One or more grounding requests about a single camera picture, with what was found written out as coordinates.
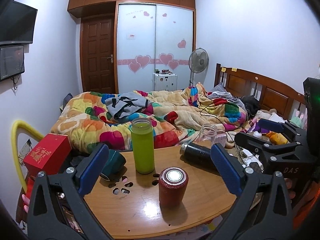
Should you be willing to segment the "dark teal cup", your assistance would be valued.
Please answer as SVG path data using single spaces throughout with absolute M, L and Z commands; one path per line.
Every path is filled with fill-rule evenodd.
M 119 151 L 109 150 L 108 161 L 103 167 L 100 177 L 106 181 L 114 181 L 120 176 L 125 164 L 126 159 Z

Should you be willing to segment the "orange snack bag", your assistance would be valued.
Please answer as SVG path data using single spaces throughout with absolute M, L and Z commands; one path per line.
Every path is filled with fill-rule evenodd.
M 285 145 L 288 143 L 288 140 L 281 133 L 269 131 L 266 136 L 274 145 Z

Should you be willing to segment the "black bag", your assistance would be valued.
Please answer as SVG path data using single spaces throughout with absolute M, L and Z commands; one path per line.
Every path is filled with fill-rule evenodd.
M 240 99 L 245 106 L 248 117 L 253 118 L 260 110 L 259 101 L 253 95 L 242 96 Z

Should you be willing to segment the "wooden headboard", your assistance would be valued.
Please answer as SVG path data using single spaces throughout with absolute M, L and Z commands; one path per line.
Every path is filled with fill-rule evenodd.
M 275 109 L 277 115 L 290 120 L 297 110 L 304 111 L 304 94 L 278 80 L 239 68 L 216 64 L 214 85 L 222 84 L 233 96 L 254 96 L 263 110 Z

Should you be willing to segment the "clear glass jar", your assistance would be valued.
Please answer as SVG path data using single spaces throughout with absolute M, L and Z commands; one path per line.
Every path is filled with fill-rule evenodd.
M 210 147 L 215 143 L 215 139 L 217 136 L 217 126 L 215 124 L 203 124 L 200 131 L 199 135 L 196 139 L 196 142 L 208 142 Z

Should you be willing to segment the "black thermos bottle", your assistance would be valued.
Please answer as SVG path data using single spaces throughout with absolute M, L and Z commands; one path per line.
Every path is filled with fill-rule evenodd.
M 180 155 L 189 164 L 197 165 L 216 171 L 216 167 L 211 159 L 210 149 L 192 142 L 185 142 L 181 145 Z

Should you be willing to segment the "yellow foam tube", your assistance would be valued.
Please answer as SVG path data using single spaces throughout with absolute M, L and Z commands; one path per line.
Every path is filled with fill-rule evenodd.
M 33 126 L 28 124 L 27 122 L 23 120 L 16 120 L 13 122 L 10 132 L 10 142 L 11 142 L 11 149 L 12 149 L 12 158 L 14 162 L 14 167 L 16 170 L 16 174 L 18 177 L 18 180 L 21 184 L 22 190 L 24 193 L 27 192 L 27 183 L 25 182 L 25 175 L 22 171 L 21 164 L 19 161 L 19 152 L 20 147 L 22 146 L 21 143 L 19 143 L 19 136 L 20 134 L 24 132 L 25 134 L 30 135 L 34 140 L 40 141 L 44 138 L 44 135 L 36 130 Z

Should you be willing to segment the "standing electric fan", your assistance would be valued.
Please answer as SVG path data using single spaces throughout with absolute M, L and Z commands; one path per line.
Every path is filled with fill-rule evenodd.
M 194 84 L 194 75 L 203 72 L 209 66 L 209 56 L 205 49 L 197 48 L 189 56 L 189 86 Z

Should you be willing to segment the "white suitcase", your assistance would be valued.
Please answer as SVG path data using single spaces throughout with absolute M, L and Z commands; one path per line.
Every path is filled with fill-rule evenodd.
M 177 90 L 177 74 L 153 74 L 154 91 L 175 91 Z

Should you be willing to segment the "green bottle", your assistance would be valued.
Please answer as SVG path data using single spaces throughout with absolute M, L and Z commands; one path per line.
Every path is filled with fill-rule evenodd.
M 130 131 L 136 171 L 150 174 L 155 169 L 152 122 L 147 118 L 136 118 Z

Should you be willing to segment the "grey black garment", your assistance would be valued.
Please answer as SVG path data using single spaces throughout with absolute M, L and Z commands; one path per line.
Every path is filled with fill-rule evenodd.
M 105 99 L 104 104 L 111 116 L 119 120 L 146 109 L 150 101 L 135 92 L 127 92 Z

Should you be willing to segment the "white sliding wardrobe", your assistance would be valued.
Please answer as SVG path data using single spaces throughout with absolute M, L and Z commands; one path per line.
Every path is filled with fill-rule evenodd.
M 153 91 L 153 74 L 177 74 L 177 89 L 189 86 L 194 12 L 169 5 L 121 3 L 117 21 L 120 93 Z

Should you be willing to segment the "brown wooden door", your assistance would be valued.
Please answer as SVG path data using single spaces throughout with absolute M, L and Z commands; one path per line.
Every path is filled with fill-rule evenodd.
M 85 92 L 117 91 L 114 67 L 114 14 L 81 20 L 80 70 Z

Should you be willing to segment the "small wall monitor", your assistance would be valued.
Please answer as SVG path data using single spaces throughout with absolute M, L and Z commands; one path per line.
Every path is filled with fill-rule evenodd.
M 24 46 L 1 47 L 1 81 L 24 73 Z

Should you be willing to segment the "wall mounted black television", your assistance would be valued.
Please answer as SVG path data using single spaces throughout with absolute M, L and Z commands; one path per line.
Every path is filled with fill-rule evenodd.
M 13 1 L 1 14 L 1 46 L 32 44 L 37 12 L 33 7 Z

